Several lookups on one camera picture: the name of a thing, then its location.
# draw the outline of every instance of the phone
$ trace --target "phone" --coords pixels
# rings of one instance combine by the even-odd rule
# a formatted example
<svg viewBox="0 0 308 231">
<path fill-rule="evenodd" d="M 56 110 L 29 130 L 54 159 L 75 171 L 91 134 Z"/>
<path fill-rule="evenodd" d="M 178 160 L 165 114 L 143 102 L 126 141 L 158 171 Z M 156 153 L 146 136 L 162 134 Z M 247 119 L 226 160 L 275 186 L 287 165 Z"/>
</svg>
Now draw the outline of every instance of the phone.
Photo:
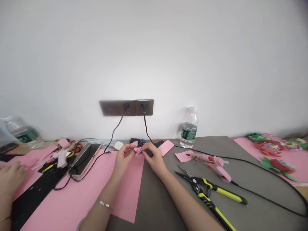
<svg viewBox="0 0 308 231">
<path fill-rule="evenodd" d="M 72 169 L 69 172 L 70 175 L 73 177 L 81 177 L 86 172 L 87 168 L 100 150 L 101 146 L 102 144 L 87 143 L 76 157 L 72 165 Z"/>
<path fill-rule="evenodd" d="M 0 155 L 18 147 L 16 143 L 5 143 L 0 147 Z"/>
</svg>

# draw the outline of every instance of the plastic bottle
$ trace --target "plastic bottle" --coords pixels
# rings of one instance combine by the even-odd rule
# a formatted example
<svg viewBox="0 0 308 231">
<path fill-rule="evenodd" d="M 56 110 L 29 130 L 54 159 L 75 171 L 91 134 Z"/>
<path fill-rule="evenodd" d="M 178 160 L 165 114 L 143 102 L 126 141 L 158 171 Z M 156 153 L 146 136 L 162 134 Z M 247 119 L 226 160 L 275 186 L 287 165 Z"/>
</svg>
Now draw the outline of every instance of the plastic bottle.
<svg viewBox="0 0 308 231">
<path fill-rule="evenodd" d="M 39 133 L 31 126 L 28 126 L 23 120 L 13 118 L 11 115 L 2 117 L 1 119 L 5 122 L 8 131 L 29 148 L 35 149 L 44 143 Z"/>
<path fill-rule="evenodd" d="M 185 121 L 182 126 L 182 133 L 180 137 L 180 144 L 184 148 L 192 148 L 195 142 L 197 133 L 197 108 L 190 107 L 186 110 Z"/>
</svg>

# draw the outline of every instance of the green paper leaf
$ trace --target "green paper leaf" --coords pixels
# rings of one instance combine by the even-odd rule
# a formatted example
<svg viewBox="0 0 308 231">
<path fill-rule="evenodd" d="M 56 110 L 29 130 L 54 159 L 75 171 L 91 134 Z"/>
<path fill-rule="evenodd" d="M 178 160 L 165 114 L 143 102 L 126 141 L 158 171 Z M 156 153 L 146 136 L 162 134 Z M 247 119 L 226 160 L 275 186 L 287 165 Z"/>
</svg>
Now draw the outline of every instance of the green paper leaf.
<svg viewBox="0 0 308 231">
<path fill-rule="evenodd" d="M 283 175 L 285 175 L 287 178 L 289 178 L 290 180 L 293 180 L 293 181 L 297 181 L 297 180 L 295 180 L 294 178 L 292 178 L 291 176 L 290 176 L 290 174 L 288 174 L 288 173 L 282 173 Z"/>
<path fill-rule="evenodd" d="M 278 168 L 272 167 L 272 169 L 276 170 L 276 172 L 282 173 Z"/>
<path fill-rule="evenodd" d="M 272 165 L 270 163 L 268 163 L 268 162 L 262 161 L 262 162 L 260 162 L 260 164 L 262 164 L 263 166 L 265 166 L 267 168 L 272 168 Z"/>
<path fill-rule="evenodd" d="M 263 161 L 268 162 L 268 163 L 270 162 L 267 157 L 263 157 Z"/>
</svg>

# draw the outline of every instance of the pliers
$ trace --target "pliers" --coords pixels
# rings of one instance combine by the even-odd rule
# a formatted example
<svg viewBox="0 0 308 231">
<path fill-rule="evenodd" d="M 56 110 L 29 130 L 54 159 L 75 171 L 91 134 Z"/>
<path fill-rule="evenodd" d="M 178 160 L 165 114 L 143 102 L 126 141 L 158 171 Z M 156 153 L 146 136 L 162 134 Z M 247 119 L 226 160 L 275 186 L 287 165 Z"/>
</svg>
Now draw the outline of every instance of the pliers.
<svg viewBox="0 0 308 231">
<path fill-rule="evenodd" d="M 248 202 L 245 198 L 234 194 L 226 189 L 223 189 L 221 187 L 218 187 L 217 185 L 211 183 L 210 181 L 204 179 L 204 178 L 199 178 L 199 177 L 194 177 L 191 175 L 189 172 L 187 172 L 185 169 L 183 169 L 180 165 L 179 167 L 186 173 L 182 174 L 179 172 L 175 172 L 178 174 L 180 177 L 184 178 L 190 184 L 192 185 L 193 190 L 197 193 L 198 197 L 208 206 L 208 208 L 211 210 L 211 212 L 217 217 L 217 219 L 221 222 L 223 227 L 228 230 L 228 231 L 236 231 L 236 229 L 232 226 L 232 224 L 225 218 L 225 216 L 221 213 L 221 211 L 214 205 L 214 203 L 210 200 L 211 196 L 211 190 L 215 190 L 220 194 L 223 194 L 243 205 L 247 205 Z M 206 192 L 204 194 L 203 190 L 199 187 L 199 185 L 206 186 Z"/>
</svg>

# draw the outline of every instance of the hand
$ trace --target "hand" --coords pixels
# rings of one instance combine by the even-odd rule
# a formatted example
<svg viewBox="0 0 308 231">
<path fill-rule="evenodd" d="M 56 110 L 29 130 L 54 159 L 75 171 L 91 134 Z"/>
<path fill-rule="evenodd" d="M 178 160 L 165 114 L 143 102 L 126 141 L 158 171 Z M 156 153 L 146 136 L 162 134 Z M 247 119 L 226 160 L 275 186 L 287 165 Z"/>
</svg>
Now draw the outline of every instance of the hand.
<svg viewBox="0 0 308 231">
<path fill-rule="evenodd" d="M 25 165 L 16 161 L 12 166 L 0 166 L 0 197 L 13 199 L 15 192 L 25 179 Z"/>
<path fill-rule="evenodd" d="M 148 154 L 145 152 L 146 149 L 149 149 L 152 151 L 153 156 L 149 157 Z M 148 161 L 153 171 L 159 176 L 163 176 L 166 172 L 168 172 L 168 169 L 164 163 L 163 157 L 161 155 L 161 152 L 158 148 L 154 146 L 152 143 L 146 143 L 142 147 L 142 154 L 144 158 Z"/>
<path fill-rule="evenodd" d="M 123 176 L 125 173 L 128 163 L 134 157 L 134 148 L 136 146 L 132 144 L 125 144 L 117 153 L 115 158 L 115 167 L 113 169 L 113 175 Z"/>
</svg>

